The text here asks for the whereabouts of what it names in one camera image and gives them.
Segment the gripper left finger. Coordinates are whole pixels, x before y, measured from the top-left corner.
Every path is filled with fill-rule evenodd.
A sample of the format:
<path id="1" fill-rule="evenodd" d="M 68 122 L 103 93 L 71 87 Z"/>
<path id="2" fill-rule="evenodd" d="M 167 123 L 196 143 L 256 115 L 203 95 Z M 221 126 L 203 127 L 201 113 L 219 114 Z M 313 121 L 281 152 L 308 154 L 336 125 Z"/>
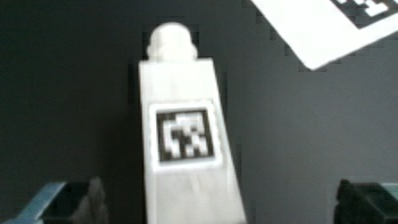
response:
<path id="1" fill-rule="evenodd" d="M 50 182 L 6 224 L 111 224 L 103 182 Z"/>

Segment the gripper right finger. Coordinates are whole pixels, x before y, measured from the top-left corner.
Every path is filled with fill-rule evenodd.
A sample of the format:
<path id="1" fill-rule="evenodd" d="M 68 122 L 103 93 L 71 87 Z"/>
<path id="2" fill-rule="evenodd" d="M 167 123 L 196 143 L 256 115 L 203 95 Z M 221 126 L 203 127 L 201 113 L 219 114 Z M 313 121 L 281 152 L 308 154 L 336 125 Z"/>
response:
<path id="1" fill-rule="evenodd" d="M 343 179 L 336 199 L 334 224 L 398 224 L 398 183 Z"/>

